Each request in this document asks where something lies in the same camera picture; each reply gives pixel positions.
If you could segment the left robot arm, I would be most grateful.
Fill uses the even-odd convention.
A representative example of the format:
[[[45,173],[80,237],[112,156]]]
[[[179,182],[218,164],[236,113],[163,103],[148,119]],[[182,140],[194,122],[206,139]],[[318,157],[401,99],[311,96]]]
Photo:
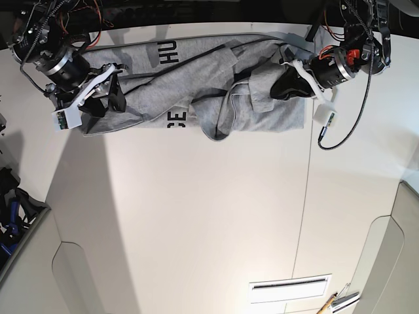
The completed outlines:
[[[381,73],[390,65],[391,41],[386,1],[340,1],[343,32],[335,33],[323,10],[323,28],[337,42],[323,47],[302,66],[320,90],[352,80],[360,71]]]

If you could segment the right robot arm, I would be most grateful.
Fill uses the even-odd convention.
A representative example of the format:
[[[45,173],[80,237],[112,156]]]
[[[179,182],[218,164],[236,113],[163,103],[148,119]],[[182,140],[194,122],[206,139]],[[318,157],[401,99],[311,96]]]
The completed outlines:
[[[49,79],[41,93],[57,130],[86,136],[131,127],[200,128],[219,139],[232,131],[282,132],[304,126],[315,97],[314,55],[283,38],[225,34],[98,48],[70,35],[58,16],[70,1],[39,1],[22,18],[10,49]]]

